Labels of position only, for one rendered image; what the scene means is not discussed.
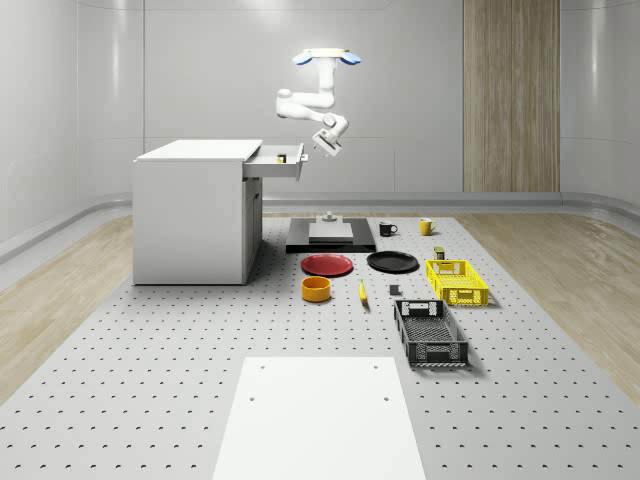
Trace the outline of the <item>dark grey basket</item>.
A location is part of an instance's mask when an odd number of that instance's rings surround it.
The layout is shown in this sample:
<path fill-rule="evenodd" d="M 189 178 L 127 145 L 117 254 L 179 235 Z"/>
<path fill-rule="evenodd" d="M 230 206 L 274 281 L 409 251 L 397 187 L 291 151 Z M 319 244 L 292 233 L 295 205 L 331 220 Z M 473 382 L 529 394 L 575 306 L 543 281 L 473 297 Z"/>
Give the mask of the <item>dark grey basket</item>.
<path fill-rule="evenodd" d="M 396 300 L 394 316 L 408 362 L 414 366 L 468 363 L 468 340 L 442 300 Z"/>

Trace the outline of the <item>white board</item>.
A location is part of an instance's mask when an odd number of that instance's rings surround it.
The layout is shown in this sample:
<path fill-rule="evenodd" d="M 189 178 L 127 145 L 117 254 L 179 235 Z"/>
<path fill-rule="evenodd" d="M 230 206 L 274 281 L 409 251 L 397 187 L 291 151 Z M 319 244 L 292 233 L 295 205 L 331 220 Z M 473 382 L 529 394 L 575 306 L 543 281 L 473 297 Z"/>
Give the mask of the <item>white board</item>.
<path fill-rule="evenodd" d="M 213 480 L 425 480 L 391 357 L 248 357 Z"/>

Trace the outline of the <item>black stove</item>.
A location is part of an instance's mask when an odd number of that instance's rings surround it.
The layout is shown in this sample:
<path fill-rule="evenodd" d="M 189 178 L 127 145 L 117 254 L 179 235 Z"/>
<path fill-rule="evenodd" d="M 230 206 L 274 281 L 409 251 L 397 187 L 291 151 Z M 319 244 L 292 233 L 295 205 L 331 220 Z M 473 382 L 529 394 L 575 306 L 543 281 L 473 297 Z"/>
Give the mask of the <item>black stove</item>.
<path fill-rule="evenodd" d="M 345 218 L 328 212 L 315 218 L 292 218 L 287 253 L 371 253 L 376 245 L 365 218 Z"/>

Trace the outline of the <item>black plate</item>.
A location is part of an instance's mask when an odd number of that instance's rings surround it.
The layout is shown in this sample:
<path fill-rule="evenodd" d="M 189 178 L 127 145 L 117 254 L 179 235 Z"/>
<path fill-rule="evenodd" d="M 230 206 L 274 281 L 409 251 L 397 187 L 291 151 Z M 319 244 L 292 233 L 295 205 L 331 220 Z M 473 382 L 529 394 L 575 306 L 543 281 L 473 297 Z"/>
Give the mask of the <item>black plate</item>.
<path fill-rule="evenodd" d="M 419 262 L 414 256 L 399 251 L 372 253 L 367 257 L 367 263 L 377 271 L 392 274 L 410 273 L 419 268 Z"/>

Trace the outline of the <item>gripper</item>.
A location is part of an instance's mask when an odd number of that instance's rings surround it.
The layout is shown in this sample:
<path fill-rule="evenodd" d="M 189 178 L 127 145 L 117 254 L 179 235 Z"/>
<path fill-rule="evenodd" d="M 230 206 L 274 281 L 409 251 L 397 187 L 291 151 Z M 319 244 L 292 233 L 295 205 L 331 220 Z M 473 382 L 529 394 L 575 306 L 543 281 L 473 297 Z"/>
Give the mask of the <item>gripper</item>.
<path fill-rule="evenodd" d="M 342 146 L 335 139 L 334 135 L 326 129 L 319 130 L 313 135 L 312 139 L 316 145 L 322 147 L 328 155 L 337 156 L 342 149 Z"/>

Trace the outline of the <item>red plate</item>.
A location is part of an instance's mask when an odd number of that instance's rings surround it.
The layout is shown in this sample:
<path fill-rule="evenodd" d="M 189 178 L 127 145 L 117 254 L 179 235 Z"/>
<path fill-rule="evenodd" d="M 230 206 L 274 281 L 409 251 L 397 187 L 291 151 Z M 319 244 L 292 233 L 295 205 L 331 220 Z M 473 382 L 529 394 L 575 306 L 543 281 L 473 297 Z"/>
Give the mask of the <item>red plate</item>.
<path fill-rule="evenodd" d="M 304 258 L 300 265 L 308 274 L 322 277 L 346 275 L 353 269 L 352 261 L 338 254 L 310 255 Z"/>

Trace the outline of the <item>white cabinet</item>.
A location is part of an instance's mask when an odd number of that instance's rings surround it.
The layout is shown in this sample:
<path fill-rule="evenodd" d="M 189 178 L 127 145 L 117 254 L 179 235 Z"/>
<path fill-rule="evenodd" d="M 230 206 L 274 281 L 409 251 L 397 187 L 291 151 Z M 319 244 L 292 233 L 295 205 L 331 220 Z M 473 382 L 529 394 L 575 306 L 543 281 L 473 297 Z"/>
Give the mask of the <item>white cabinet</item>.
<path fill-rule="evenodd" d="M 176 140 L 133 163 L 133 281 L 243 284 L 243 166 L 258 140 Z"/>

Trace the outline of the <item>yellow basket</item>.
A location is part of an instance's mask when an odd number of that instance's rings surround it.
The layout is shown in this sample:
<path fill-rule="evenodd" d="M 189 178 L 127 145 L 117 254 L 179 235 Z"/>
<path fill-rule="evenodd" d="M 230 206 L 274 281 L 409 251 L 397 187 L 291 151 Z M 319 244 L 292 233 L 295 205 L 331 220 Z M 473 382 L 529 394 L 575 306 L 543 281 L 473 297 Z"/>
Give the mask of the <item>yellow basket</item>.
<path fill-rule="evenodd" d="M 426 276 L 437 298 L 449 305 L 488 304 L 488 286 L 466 260 L 428 260 Z"/>

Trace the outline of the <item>yellow bowl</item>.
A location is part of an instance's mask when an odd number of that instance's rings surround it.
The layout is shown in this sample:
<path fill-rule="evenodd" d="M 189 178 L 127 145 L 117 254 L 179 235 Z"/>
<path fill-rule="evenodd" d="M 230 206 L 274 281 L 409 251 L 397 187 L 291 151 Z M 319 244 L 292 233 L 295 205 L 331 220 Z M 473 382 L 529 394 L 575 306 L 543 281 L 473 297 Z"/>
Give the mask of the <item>yellow bowl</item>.
<path fill-rule="evenodd" d="M 309 302 L 324 302 L 331 296 L 331 281 L 326 277 L 306 277 L 301 282 L 301 288 L 302 298 Z"/>

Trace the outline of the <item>white drawer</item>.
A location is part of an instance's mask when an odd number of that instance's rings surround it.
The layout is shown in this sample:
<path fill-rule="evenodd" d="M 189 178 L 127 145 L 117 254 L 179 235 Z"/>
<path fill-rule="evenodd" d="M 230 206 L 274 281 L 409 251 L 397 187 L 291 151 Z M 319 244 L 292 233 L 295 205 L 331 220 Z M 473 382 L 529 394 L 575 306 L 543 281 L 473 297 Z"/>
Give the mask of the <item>white drawer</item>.
<path fill-rule="evenodd" d="M 286 155 L 286 162 L 279 163 L 278 154 Z M 243 176 L 257 177 L 293 177 L 299 180 L 302 167 L 308 160 L 304 152 L 304 144 L 295 145 L 261 145 L 256 152 L 244 162 Z"/>

